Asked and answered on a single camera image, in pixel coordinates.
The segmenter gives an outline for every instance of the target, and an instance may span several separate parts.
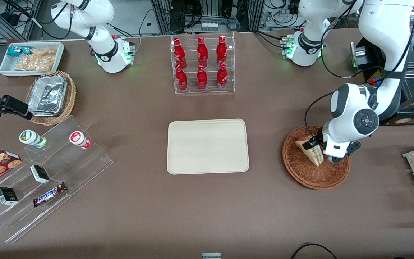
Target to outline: bottle cap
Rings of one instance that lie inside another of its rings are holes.
[[[31,144],[34,141],[36,141],[36,138],[38,138],[38,134],[32,130],[25,130],[22,133],[20,133],[19,140],[23,144]]]
[[[69,136],[69,141],[75,145],[80,145],[82,144],[82,142],[85,141],[85,136],[84,134],[82,134],[82,132],[80,131],[74,131],[73,133],[71,133],[71,135]]]

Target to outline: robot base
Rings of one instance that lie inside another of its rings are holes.
[[[118,44],[118,51],[108,62],[103,62],[97,58],[98,64],[108,73],[117,73],[125,69],[128,65],[133,65],[135,57],[135,45],[122,39],[115,39]]]
[[[307,54],[298,43],[298,37],[301,31],[297,31],[294,34],[287,35],[286,42],[281,41],[282,47],[288,47],[289,49],[282,50],[282,56],[284,59],[289,59],[295,64],[300,66],[310,66],[314,64],[318,57],[320,57],[320,49],[314,48],[313,54]]]

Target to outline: yogurt bottle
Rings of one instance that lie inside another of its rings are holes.
[[[37,149],[42,149],[47,144],[47,139],[43,136],[40,136],[38,133],[27,129],[20,133],[18,137],[21,143],[32,145]]]
[[[92,141],[80,131],[74,131],[69,136],[69,141],[75,145],[78,145],[81,149],[88,149],[92,146]]]

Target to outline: white plastic tray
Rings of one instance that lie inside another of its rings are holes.
[[[30,46],[37,49],[56,49],[57,53],[55,54],[54,64],[50,72],[57,71],[59,67],[60,60],[62,59],[62,54],[65,49],[65,46],[60,42],[20,42],[20,43],[10,43],[8,46]],[[40,72],[40,71],[18,71],[15,69],[15,65],[18,62],[18,57],[12,57],[9,55],[4,55],[3,61],[0,66],[0,73],[4,76],[9,77],[26,77],[26,76],[40,76],[47,74],[49,72]]]
[[[167,171],[170,174],[246,172],[248,166],[245,121],[170,123],[167,143]]]

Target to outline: aluminum foil container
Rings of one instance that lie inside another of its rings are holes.
[[[28,110],[35,117],[56,117],[62,113],[68,80],[62,76],[36,79]]]

